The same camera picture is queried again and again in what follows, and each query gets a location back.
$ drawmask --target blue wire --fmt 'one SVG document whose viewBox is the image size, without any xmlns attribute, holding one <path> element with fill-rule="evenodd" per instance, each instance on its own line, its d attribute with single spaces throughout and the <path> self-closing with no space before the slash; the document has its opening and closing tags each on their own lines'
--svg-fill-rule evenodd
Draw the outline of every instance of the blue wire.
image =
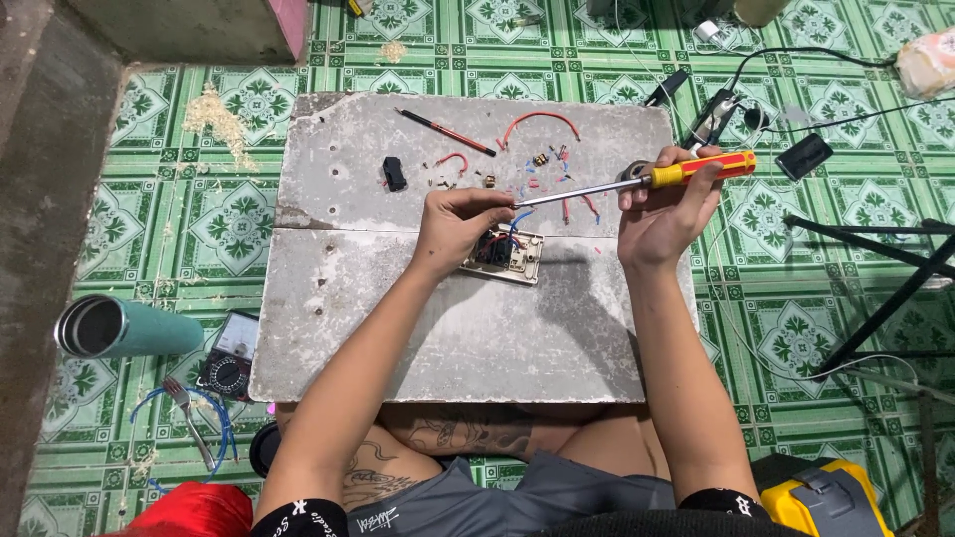
<svg viewBox="0 0 955 537">
<path fill-rule="evenodd" d="M 226 446 L 231 442 L 232 457 L 236 460 L 239 458 L 239 451 L 236 449 L 236 439 L 235 435 L 232 433 L 232 421 L 229 419 L 228 411 L 225 410 L 225 408 L 222 407 L 217 400 L 212 398 L 206 392 L 202 392 L 193 388 L 185 388 L 185 391 L 205 397 L 205 400 L 207 400 L 209 404 L 212 405 L 212 408 L 216 411 L 216 416 L 219 418 L 219 425 L 222 429 L 223 436 L 222 440 L 219 442 L 219 455 L 216 459 L 216 465 L 212 467 L 212 471 L 209 473 L 209 476 L 206 477 L 205 481 L 202 482 L 202 484 L 206 484 L 212 481 L 212 478 L 216 475 L 216 472 L 219 471 L 219 467 L 222 466 L 223 459 L 225 458 L 225 450 L 227 449 Z M 133 423 L 136 420 L 136 414 L 139 412 L 139 408 L 141 408 L 142 405 L 149 402 L 153 397 L 164 393 L 165 390 L 162 388 L 157 388 L 149 394 L 146 394 L 146 397 L 138 405 L 136 405 L 136 408 L 133 409 L 133 413 L 129 416 L 129 422 Z M 168 494 L 169 491 L 159 486 L 159 483 L 157 483 L 156 480 L 150 478 L 147 480 L 147 482 L 155 487 L 160 494 Z"/>
<path fill-rule="evenodd" d="M 525 216 L 530 215 L 532 212 L 534 212 L 533 209 L 521 214 L 518 218 L 514 219 L 514 222 L 511 223 L 511 232 L 507 234 L 508 241 L 514 241 L 514 232 L 518 230 L 518 222 L 520 222 L 520 220 L 524 218 Z"/>
</svg>

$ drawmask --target yellow screwdriver handle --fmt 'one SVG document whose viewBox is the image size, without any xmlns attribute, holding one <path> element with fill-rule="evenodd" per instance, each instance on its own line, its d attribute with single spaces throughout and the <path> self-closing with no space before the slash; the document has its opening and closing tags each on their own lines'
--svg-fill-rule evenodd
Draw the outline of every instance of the yellow screwdriver handle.
<svg viewBox="0 0 955 537">
<path fill-rule="evenodd" d="M 716 179 L 750 175 L 756 169 L 756 154 L 753 151 L 727 153 L 695 161 L 678 162 L 666 168 L 653 168 L 650 170 L 650 188 L 689 183 L 696 170 L 712 161 L 723 162 L 723 169 L 716 174 Z"/>
</svg>

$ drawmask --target fork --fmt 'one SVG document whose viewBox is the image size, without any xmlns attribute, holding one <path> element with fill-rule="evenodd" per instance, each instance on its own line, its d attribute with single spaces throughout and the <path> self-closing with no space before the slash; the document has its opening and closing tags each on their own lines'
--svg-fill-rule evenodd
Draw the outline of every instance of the fork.
<svg viewBox="0 0 955 537">
<path fill-rule="evenodd" d="M 192 401 L 189 399 L 189 392 L 182 387 L 178 380 L 175 380 L 171 376 L 167 376 L 162 380 L 162 389 L 172 396 L 176 404 L 182 409 L 182 413 L 185 414 L 185 425 L 189 428 L 189 434 L 192 435 L 193 440 L 196 441 L 199 447 L 199 452 L 202 454 L 202 461 L 205 462 L 205 469 L 211 472 L 216 467 L 216 464 L 212 460 L 212 454 L 209 453 L 209 448 L 205 445 L 205 441 L 199 436 L 196 425 L 192 422 Z"/>
</svg>

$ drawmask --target black cable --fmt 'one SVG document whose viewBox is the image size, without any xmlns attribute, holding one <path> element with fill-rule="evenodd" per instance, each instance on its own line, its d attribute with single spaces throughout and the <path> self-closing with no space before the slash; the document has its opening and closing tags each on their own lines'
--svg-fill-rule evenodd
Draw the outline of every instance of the black cable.
<svg viewBox="0 0 955 537">
<path fill-rule="evenodd" d="M 799 132 L 802 132 L 802 131 L 811 131 L 811 130 L 813 130 L 813 129 L 820 129 L 820 128 L 822 128 L 822 127 L 833 127 L 833 126 L 836 126 L 836 125 L 841 125 L 842 123 L 851 123 L 851 122 L 853 122 L 853 121 L 859 121 L 859 120 L 861 120 L 861 119 L 873 118 L 873 117 L 875 117 L 875 116 L 881 116 L 882 114 L 888 114 L 889 112 L 899 112 L 900 110 L 906 110 L 906 109 L 908 109 L 908 108 L 915 108 L 916 106 L 922 106 L 923 104 L 931 104 L 931 103 L 933 103 L 933 102 L 946 102 L 947 100 L 955 100 L 955 97 L 937 98 L 937 99 L 933 99 L 933 100 L 924 100 L 924 101 L 922 101 L 922 102 L 916 102 L 916 103 L 914 103 L 914 104 L 906 104 L 905 106 L 899 106 L 899 107 L 897 107 L 897 108 L 890 108 L 890 109 L 888 109 L 888 110 L 879 110 L 879 111 L 877 111 L 877 112 L 872 112 L 871 114 L 863 114 L 862 116 L 855 116 L 854 118 L 842 119 L 842 120 L 840 120 L 840 121 L 833 121 L 833 122 L 831 122 L 831 123 L 821 123 L 821 124 L 819 124 L 819 125 L 812 125 L 812 126 L 809 126 L 809 127 L 803 127 L 803 128 L 801 128 L 801 129 L 793 129 L 793 130 L 791 130 L 791 131 L 777 131 L 777 130 L 775 130 L 775 129 L 769 129 L 769 128 L 764 129 L 764 130 L 769 131 L 769 132 L 771 132 L 771 133 L 778 133 L 778 134 L 799 133 Z"/>
<path fill-rule="evenodd" d="M 843 53 L 838 53 L 836 51 L 832 51 L 829 49 L 823 49 L 822 47 L 774 47 L 771 49 L 763 49 L 761 51 L 756 51 L 746 56 L 745 58 L 743 58 L 743 61 L 739 62 L 739 67 L 736 68 L 736 74 L 732 76 L 732 80 L 730 81 L 730 85 L 727 87 L 727 89 L 732 91 L 732 89 L 736 87 L 736 82 L 739 80 L 739 77 L 743 74 L 743 66 L 746 65 L 746 62 L 750 61 L 751 59 L 757 56 L 760 56 L 763 54 L 769 54 L 769 53 L 823 53 L 823 54 L 829 54 L 829 55 L 835 56 L 841 60 L 855 63 L 856 65 L 861 65 L 863 67 L 885 68 L 885 67 L 892 67 L 892 65 L 895 63 L 894 57 L 892 59 L 887 59 L 882 62 L 865 61 L 864 59 L 857 59 L 854 57 L 847 56 Z"/>
</svg>

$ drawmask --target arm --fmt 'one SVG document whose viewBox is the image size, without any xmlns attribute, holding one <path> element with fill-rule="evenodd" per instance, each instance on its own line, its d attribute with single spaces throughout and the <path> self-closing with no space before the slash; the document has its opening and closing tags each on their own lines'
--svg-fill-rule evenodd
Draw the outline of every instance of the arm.
<svg viewBox="0 0 955 537">
<path fill-rule="evenodd" d="M 256 508 L 319 498 L 342 504 L 347 466 L 368 434 L 394 368 L 437 284 L 492 226 L 514 218 L 513 198 L 467 188 L 425 198 L 414 255 L 392 288 L 311 383 L 282 438 Z"/>
<path fill-rule="evenodd" d="M 719 153 L 700 150 L 700 157 Z M 656 166 L 690 158 L 668 147 Z M 640 344 L 647 403 L 669 464 L 676 502 L 706 488 L 758 498 L 732 402 L 693 327 L 676 279 L 680 255 L 710 221 L 721 181 L 715 162 L 687 187 L 623 192 L 618 255 Z"/>
</svg>

